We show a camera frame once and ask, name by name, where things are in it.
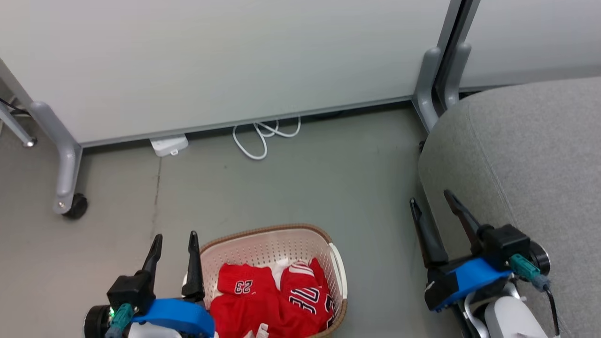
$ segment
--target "white partition panel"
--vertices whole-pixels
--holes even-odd
[[[80,143],[410,96],[449,0],[5,0],[0,58]]]
[[[460,87],[601,75],[601,1],[481,0]]]

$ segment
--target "brown basket rim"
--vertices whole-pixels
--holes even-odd
[[[328,235],[328,233],[325,232],[320,227],[317,227],[317,226],[314,226],[314,225],[308,224],[308,223],[290,223],[290,224],[282,224],[279,226],[271,226],[271,227],[263,227],[263,228],[254,229],[254,230],[247,230],[247,231],[235,233],[233,235],[220,237],[218,239],[210,241],[209,243],[204,244],[200,248],[200,255],[202,257],[203,252],[205,252],[209,248],[214,247],[215,245],[221,244],[223,242],[231,241],[232,239],[238,239],[238,238],[242,238],[242,237],[246,237],[246,236],[256,235],[259,233],[266,233],[266,232],[272,232],[272,231],[278,231],[278,230],[290,230],[290,229],[312,230],[312,231],[318,233],[321,237],[323,237],[323,239],[325,239],[327,243],[332,243],[332,238],[330,237],[330,235]],[[342,308],[338,312],[338,317],[336,318],[336,320],[334,320],[334,324],[332,324],[332,326],[330,326],[327,330],[319,332],[318,334],[316,334],[312,337],[322,338],[322,337],[330,336],[332,334],[332,332],[334,332],[342,324],[342,321],[344,320],[344,316],[346,315],[347,306],[348,306],[347,300],[342,300]]]

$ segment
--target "gray floor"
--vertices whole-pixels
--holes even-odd
[[[269,139],[263,161],[246,158],[231,135],[192,140],[159,159],[150,145],[96,152],[82,163],[79,221],[53,214],[56,151],[40,139],[23,149],[0,137],[0,326],[5,337],[79,337],[86,311],[107,302],[120,274],[141,267],[164,235],[155,292],[176,297],[187,239],[282,223],[325,229],[343,257],[349,309],[341,337],[458,336],[450,313],[423,301],[421,263],[408,201],[421,196],[412,108],[305,123],[292,139]],[[240,136],[260,151],[256,135]]]

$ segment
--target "laundry basket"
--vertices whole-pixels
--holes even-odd
[[[344,319],[347,285],[340,253],[330,236],[310,224],[285,224],[236,233],[216,239],[200,249],[207,309],[213,301],[219,269],[225,263],[264,266],[280,259],[309,261],[316,258],[323,268],[334,299],[334,324],[313,337],[328,337]]]

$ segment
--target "gray ottoman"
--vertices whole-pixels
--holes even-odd
[[[444,189],[481,223],[510,223],[546,249],[562,337],[601,334],[601,78],[462,100],[428,136],[419,176],[450,258],[469,242]],[[552,336],[546,295],[526,284],[520,293]]]

